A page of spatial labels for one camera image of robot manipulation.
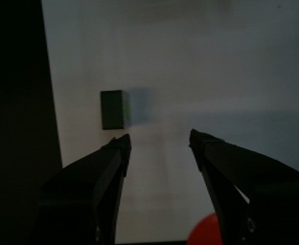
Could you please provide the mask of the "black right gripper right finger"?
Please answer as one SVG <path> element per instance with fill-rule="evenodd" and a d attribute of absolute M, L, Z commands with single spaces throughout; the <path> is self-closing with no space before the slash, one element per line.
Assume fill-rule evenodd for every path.
<path fill-rule="evenodd" d="M 299 171 L 197 130 L 190 147 L 223 245 L 299 245 Z"/>

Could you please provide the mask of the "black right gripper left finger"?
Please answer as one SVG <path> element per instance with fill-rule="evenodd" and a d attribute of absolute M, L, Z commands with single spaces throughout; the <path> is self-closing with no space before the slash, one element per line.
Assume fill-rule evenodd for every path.
<path fill-rule="evenodd" d="M 131 137 L 115 138 L 48 180 L 25 245 L 115 245 L 131 151 Z"/>

